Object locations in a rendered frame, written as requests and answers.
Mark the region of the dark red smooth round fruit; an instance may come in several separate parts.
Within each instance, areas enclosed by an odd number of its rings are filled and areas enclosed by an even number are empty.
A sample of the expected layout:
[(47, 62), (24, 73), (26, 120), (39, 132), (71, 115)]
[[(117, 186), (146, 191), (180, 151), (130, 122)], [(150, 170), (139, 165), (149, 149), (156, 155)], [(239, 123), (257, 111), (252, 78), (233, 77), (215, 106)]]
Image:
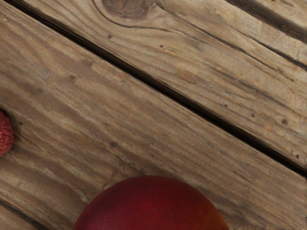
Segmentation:
[(96, 196), (73, 230), (230, 230), (199, 190), (167, 177), (121, 181)]

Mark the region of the red bumpy small fruit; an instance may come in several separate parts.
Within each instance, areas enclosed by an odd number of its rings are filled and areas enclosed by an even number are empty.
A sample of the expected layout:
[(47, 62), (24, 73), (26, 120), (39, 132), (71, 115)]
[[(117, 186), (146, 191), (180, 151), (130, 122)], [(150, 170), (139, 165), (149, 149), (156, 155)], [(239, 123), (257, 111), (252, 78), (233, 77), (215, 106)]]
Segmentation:
[(14, 131), (10, 119), (0, 111), (0, 157), (7, 153), (14, 141)]

